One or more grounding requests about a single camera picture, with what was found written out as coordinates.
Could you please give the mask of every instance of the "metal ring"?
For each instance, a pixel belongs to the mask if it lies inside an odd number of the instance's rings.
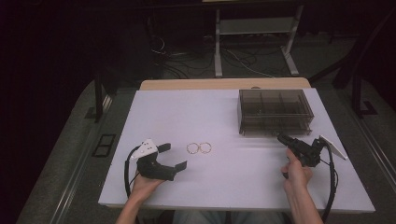
[[[201,147],[201,145],[208,145],[209,147],[210,147],[210,149],[209,150],[207,150],[207,151],[205,151],[205,150],[202,150],[202,147]],[[202,153],[209,153],[211,150],[212,150],[212,145],[210,145],[209,143],[207,143],[207,142],[204,142],[204,143],[200,143],[199,144],[199,149],[201,150],[201,152]]]
[[[190,146],[191,145],[196,145],[197,146],[197,150],[196,151],[190,151]],[[196,144],[196,143],[189,143],[188,145],[187,145],[187,151],[190,153],[190,154],[195,154],[195,153],[197,153],[199,150],[200,150],[200,146],[198,145],[198,144]]]

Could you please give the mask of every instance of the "white tabletop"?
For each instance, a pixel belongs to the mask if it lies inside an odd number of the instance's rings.
[[[309,145],[320,134],[345,150],[315,89],[304,89],[314,113],[310,135],[295,135]],[[129,152],[147,138],[158,146],[171,143],[158,162],[174,166],[188,161],[175,181],[161,184],[145,202],[151,208],[213,210],[289,210],[279,169],[287,162],[286,147],[274,136],[239,134],[238,90],[138,91],[125,122],[99,204],[123,206],[123,182]],[[189,143],[208,142],[208,154],[187,152]],[[321,158],[329,160],[324,148]],[[339,184],[333,211],[373,212],[375,209],[350,161],[333,156]],[[130,178],[136,168],[130,164]],[[330,171],[325,163],[312,169],[309,191],[318,209],[324,209],[330,192]]]

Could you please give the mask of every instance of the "person's left hand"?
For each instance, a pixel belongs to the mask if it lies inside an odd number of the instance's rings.
[[[136,179],[134,180],[134,188],[132,189],[130,198],[135,198],[142,203],[163,182],[165,181],[159,179],[149,179],[143,177],[142,175],[137,175]]]

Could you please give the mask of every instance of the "white metal frame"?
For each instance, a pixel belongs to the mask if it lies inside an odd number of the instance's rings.
[[[222,77],[221,69],[221,55],[219,40],[221,35],[235,35],[235,34],[266,34],[266,33],[288,33],[289,38],[286,46],[282,46],[281,50],[283,57],[288,65],[290,74],[293,77],[299,76],[299,72],[290,55],[291,46],[294,37],[297,33],[297,28],[300,22],[301,14],[304,6],[299,6],[296,14],[292,18],[267,18],[267,19],[250,19],[250,20],[232,20],[221,21],[219,9],[216,11],[216,49],[215,49],[215,71],[216,77]],[[285,23],[291,23],[289,29],[285,29]]]

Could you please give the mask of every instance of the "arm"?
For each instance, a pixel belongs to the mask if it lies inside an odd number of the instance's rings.
[[[129,196],[116,223],[134,224],[140,205],[162,182],[164,180],[148,179],[142,175],[138,175],[134,180],[134,188],[132,189],[131,196]]]
[[[291,213],[296,224],[323,223],[308,192],[308,182],[312,177],[309,167],[303,167],[290,149],[286,151],[290,162],[281,168],[282,173],[289,173],[284,182],[284,190],[288,197]]]

